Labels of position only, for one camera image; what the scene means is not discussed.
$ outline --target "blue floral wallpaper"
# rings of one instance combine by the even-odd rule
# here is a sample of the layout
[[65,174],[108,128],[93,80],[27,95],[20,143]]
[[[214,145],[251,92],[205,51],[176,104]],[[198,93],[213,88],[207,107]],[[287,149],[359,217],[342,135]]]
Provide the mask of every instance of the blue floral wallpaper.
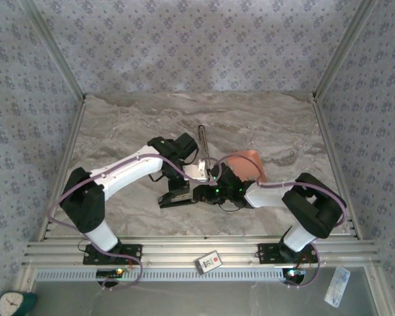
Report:
[[85,93],[312,91],[359,0],[37,0]]
[[377,5],[321,104],[395,293],[395,0]]
[[79,102],[17,1],[0,1],[0,291],[44,204]]

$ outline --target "gray marble tabletop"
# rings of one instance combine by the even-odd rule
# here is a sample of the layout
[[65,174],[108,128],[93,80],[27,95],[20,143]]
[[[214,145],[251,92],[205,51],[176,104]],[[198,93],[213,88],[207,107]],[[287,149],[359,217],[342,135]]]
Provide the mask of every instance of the gray marble tabletop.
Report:
[[[198,141],[199,124],[206,126],[212,157],[256,149],[269,181],[310,172],[336,189],[309,96],[283,93],[135,93],[117,102],[89,95],[68,172],[113,163],[156,136],[187,132]],[[295,222],[289,210],[279,207],[226,213],[198,203],[160,209],[157,199],[167,190],[166,180],[136,181],[106,203],[107,222],[119,236],[282,235]],[[69,222],[61,209],[56,218]],[[60,226],[49,228],[48,236],[76,235]]]

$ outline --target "clock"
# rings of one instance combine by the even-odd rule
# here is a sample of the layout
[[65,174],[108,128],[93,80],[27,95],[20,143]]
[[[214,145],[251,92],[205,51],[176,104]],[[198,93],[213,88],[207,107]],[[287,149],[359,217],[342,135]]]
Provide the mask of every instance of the clock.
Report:
[[35,306],[36,295],[9,291],[0,296],[0,316],[25,316]]

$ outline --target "sticker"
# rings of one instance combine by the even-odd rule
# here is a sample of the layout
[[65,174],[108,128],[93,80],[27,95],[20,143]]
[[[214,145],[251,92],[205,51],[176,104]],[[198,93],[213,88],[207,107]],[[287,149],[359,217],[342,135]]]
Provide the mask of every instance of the sticker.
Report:
[[349,270],[343,267],[337,267],[325,295],[325,302],[331,304],[333,307],[338,307],[349,279]]
[[199,259],[196,259],[194,262],[200,275],[203,275],[223,265],[223,262],[221,261],[221,258],[219,257],[219,254],[216,250],[207,253]]

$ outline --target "orange object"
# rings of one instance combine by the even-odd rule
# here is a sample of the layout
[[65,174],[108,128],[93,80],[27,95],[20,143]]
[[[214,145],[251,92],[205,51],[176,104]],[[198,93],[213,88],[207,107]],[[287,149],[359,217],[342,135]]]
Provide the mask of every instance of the orange object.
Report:
[[[263,171],[261,182],[268,182],[265,170],[263,169],[262,161],[256,150],[245,150],[237,151],[233,153],[235,155],[241,155],[251,159],[257,166]],[[228,166],[232,169],[234,174],[240,178],[241,181],[256,180],[259,176],[259,171],[252,163],[240,158],[240,157],[230,157],[228,158]]]

